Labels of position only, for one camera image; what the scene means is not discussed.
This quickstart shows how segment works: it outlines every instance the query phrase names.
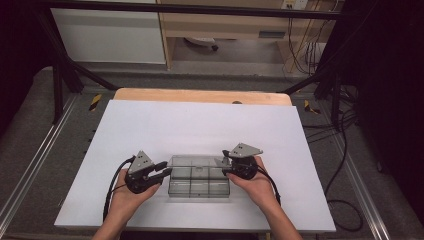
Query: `black horizontal bar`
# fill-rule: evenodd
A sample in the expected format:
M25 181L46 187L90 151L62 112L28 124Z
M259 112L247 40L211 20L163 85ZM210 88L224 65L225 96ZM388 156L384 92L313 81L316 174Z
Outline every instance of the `black horizontal bar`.
M37 3L49 8L125 11L125 12L160 12L160 13L186 13L186 14L211 14L231 16L349 20L358 17L354 14L340 12L299 11L285 9L201 6L179 4L151 4L151 3L126 3L126 2L95 2L72 0L38 0Z

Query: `transparent plastic box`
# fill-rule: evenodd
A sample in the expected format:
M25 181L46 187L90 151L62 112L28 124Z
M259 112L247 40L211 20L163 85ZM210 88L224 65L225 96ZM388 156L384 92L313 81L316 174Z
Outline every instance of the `transparent plastic box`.
M222 156L172 156L168 194L179 198L228 198L229 180L222 173L227 166Z

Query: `hand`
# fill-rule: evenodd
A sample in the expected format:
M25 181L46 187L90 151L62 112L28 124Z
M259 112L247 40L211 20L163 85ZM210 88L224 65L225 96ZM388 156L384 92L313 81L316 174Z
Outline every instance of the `hand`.
M265 170L261 157L255 156L256 163ZM276 202L271 182L262 173L256 173L250 180L242 179L234 174L227 173L227 177L237 186L247 192L252 201L259 207Z
M125 175L128 169L122 169L118 176L115 188L125 184ZM112 203L109 214L119 215L120 219L128 221L133 216L137 208L152 197L159 189L160 184L156 184L140 194L132 193L127 186L120 187L113 192Z

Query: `forearm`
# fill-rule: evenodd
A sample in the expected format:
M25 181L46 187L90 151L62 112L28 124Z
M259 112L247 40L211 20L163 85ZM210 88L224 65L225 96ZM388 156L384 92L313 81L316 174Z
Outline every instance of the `forearm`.
M302 239L286 213L277 202L260 207L276 240Z
M103 222L102 226L97 230L93 236L93 240L117 240L125 228L127 220L120 216L108 215Z

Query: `white tabletop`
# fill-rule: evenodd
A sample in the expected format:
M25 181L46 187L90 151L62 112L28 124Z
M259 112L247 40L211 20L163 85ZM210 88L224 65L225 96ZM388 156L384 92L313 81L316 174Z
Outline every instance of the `white tabletop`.
M116 168L139 150L158 163L178 154L220 155L240 142L264 151L282 207L299 231L335 231L295 107L124 100L109 102L55 225L100 226ZM269 231L259 208L232 183L228 199L170 198L168 183L169 177L128 228Z

